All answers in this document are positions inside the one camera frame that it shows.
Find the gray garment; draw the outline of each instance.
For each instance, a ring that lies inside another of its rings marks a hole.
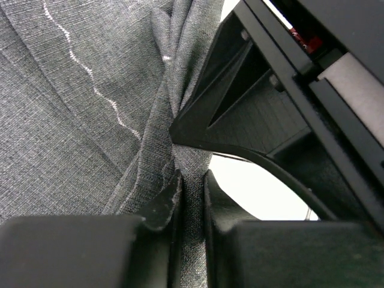
[[[182,287],[206,286],[202,177],[173,146],[221,0],[0,0],[0,218],[138,210],[182,170]]]

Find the white stitching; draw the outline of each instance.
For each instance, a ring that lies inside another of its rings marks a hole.
[[[117,103],[107,97],[105,97],[96,87],[96,84],[95,84],[95,79],[94,79],[94,75],[93,75],[93,72],[92,72],[92,69],[90,69],[89,67],[87,67],[84,63],[82,63],[76,56],[75,54],[73,53],[72,51],[72,43],[71,43],[71,37],[70,37],[70,33],[63,27],[61,26],[59,23],[56,22],[56,20],[52,17],[52,15],[49,13],[49,10],[47,8],[47,3],[45,2],[45,0],[43,0],[43,6],[44,6],[44,12],[45,12],[45,15],[47,16],[47,18],[49,20],[51,20],[53,22],[53,24],[55,24],[56,27],[58,27],[65,35],[65,39],[67,40],[68,44],[69,44],[69,53],[70,53],[70,58],[78,63],[81,67],[83,67],[83,69],[87,72],[87,74],[89,75],[89,77],[91,78],[91,81],[92,81],[92,87],[94,89],[94,92],[96,95],[98,95],[99,97],[101,97],[102,99],[108,101],[108,103],[112,106],[113,110],[115,111],[116,113],[116,117],[117,117],[117,120],[118,120],[118,123],[127,128],[128,130],[130,130],[134,136],[136,138],[138,138],[140,141],[141,141],[141,135],[138,131],[136,131],[135,129],[132,129],[128,126],[126,126],[123,121],[121,120],[120,118],[120,114],[119,114],[119,110],[118,110],[118,107],[117,107]]]

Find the gray fabric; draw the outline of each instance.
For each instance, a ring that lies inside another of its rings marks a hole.
[[[192,93],[221,0],[0,0],[0,216],[137,211],[181,169],[182,287],[205,287],[210,155],[168,129]]]

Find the cloth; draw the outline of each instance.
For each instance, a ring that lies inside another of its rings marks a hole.
[[[221,0],[0,0],[0,220],[137,211],[181,169],[182,287],[205,287],[210,154],[172,145]]]

